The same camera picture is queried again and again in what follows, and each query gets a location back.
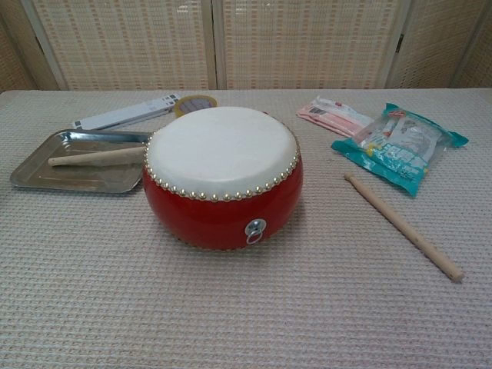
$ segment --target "white drumhead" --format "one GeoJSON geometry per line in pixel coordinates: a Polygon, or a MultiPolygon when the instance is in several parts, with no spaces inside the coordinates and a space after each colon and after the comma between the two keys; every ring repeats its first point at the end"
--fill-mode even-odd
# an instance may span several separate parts
{"type": "Polygon", "coordinates": [[[273,187],[274,178],[288,175],[296,152],[294,136],[276,119],[249,108],[220,107],[186,114],[155,132],[147,161],[156,180],[223,199],[267,183],[273,187]]]}

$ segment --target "drumstick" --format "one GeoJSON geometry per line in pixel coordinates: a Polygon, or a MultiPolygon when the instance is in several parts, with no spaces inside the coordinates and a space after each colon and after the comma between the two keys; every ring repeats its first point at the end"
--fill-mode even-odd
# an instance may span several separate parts
{"type": "Polygon", "coordinates": [[[92,152],[91,154],[61,156],[49,158],[48,164],[57,165],[115,165],[143,162],[145,146],[122,148],[119,150],[92,152]]]}
{"type": "Polygon", "coordinates": [[[433,261],[453,282],[463,279],[463,271],[442,251],[424,240],[415,228],[409,225],[394,209],[381,200],[369,187],[356,179],[352,174],[345,174],[345,179],[352,183],[355,189],[365,197],[387,220],[417,246],[431,261],[433,261]]]}

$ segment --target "tablecloth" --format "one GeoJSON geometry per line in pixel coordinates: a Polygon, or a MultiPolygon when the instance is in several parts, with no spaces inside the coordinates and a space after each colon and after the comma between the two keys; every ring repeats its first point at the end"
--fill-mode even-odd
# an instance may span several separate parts
{"type": "MultiPolygon", "coordinates": [[[[70,122],[172,91],[0,96],[0,367],[492,367],[492,90],[206,91],[298,137],[301,201],[275,236],[232,252],[172,237],[127,194],[13,188],[70,122]],[[330,149],[296,117],[317,95],[376,118],[387,101],[470,139],[416,198],[330,149]],[[350,171],[465,271],[452,283],[344,178],[350,171]]],[[[182,95],[203,91],[181,91],[182,95]]],[[[166,115],[124,128],[153,131],[166,115]]]]}

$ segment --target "yellow round object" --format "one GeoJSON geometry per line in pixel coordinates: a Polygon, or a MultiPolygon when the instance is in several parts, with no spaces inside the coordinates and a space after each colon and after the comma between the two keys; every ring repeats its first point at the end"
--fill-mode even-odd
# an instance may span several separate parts
{"type": "Polygon", "coordinates": [[[180,98],[175,105],[176,117],[192,111],[217,107],[217,100],[207,95],[192,95],[180,98]]]}

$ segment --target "blue plastic package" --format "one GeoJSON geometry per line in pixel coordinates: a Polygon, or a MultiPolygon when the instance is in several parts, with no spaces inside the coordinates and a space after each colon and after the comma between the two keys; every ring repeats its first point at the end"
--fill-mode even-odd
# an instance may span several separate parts
{"type": "Polygon", "coordinates": [[[331,147],[368,171],[401,186],[412,196],[429,166],[446,148],[459,148],[468,139],[394,104],[354,137],[331,147]]]}

